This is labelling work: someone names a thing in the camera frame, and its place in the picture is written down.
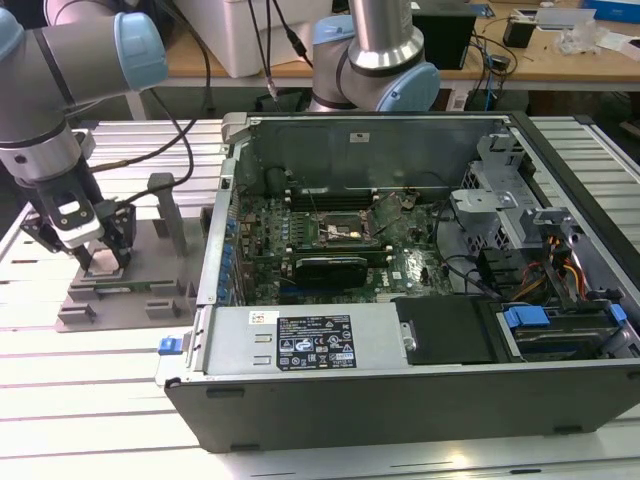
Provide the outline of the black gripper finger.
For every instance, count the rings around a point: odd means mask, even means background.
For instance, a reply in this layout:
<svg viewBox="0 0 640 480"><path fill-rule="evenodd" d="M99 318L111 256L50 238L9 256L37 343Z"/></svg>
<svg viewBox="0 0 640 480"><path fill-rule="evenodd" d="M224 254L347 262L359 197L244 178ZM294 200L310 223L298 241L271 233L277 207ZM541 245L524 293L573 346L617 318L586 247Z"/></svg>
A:
<svg viewBox="0 0 640 480"><path fill-rule="evenodd" d="M84 245L76 248L65 246L54 228L37 212L29 212L21 222L20 228L51 253L64 252L73 256L84 271L89 268L92 258L88 249Z"/></svg>
<svg viewBox="0 0 640 480"><path fill-rule="evenodd" d="M113 254L122 269L131 261L136 237L136 207L119 202L100 202L98 220L103 228L99 241Z"/></svg>

